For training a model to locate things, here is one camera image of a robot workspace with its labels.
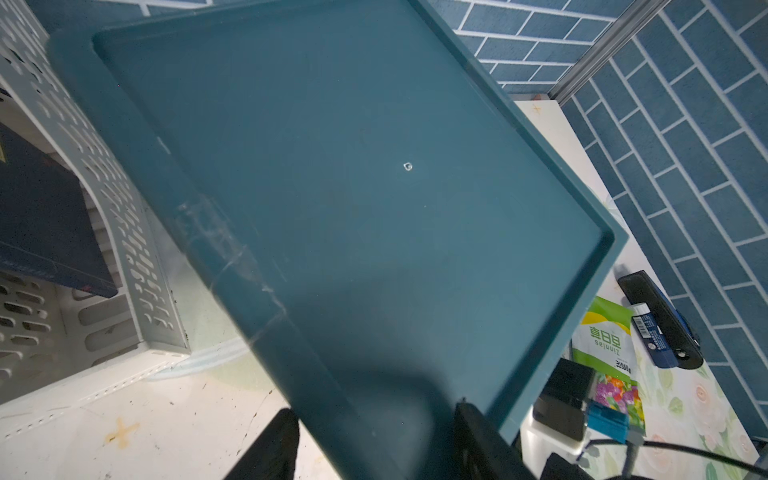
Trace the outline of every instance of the white plastic basket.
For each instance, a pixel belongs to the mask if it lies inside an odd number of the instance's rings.
[[[189,355],[144,203],[56,78],[48,34],[20,0],[0,0],[0,81],[80,178],[111,299],[0,276],[0,441]]]

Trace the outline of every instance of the tiled wall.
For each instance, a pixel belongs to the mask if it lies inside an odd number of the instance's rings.
[[[28,0],[49,31],[233,0]],[[631,0],[429,0],[510,94],[547,93]]]
[[[563,110],[746,430],[768,437],[768,3],[673,0]]]

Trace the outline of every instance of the dark blue book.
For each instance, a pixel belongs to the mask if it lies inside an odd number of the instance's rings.
[[[99,296],[118,293],[78,178],[3,124],[0,269]]]

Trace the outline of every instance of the teal plastic tray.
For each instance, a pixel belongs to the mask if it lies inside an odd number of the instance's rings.
[[[421,0],[62,31],[51,60],[346,478],[511,440],[626,240]]]

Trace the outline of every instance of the cable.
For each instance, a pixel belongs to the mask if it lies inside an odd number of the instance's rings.
[[[590,442],[587,444],[584,450],[586,451],[591,446],[599,446],[599,445],[624,445],[624,443],[620,443],[610,439],[590,440]],[[688,447],[685,445],[675,445],[674,443],[664,443],[664,442],[643,442],[642,446],[650,447],[653,449],[674,450],[676,452],[683,452],[683,453],[689,453],[691,455],[698,455],[700,457],[709,458],[710,460],[715,460],[717,462],[722,462],[728,465],[732,465],[734,467],[741,468],[743,470],[747,470],[748,472],[752,472],[756,475],[759,475],[762,478],[768,478],[768,470],[765,470],[760,467],[756,467],[755,465],[751,465],[746,462],[742,462],[741,460],[736,460],[731,457],[726,457],[725,455],[719,455],[717,453],[707,452],[706,450],[699,450],[699,449],[695,449],[693,447]],[[584,452],[582,452],[578,456],[578,459],[581,459],[581,456],[583,454]]]

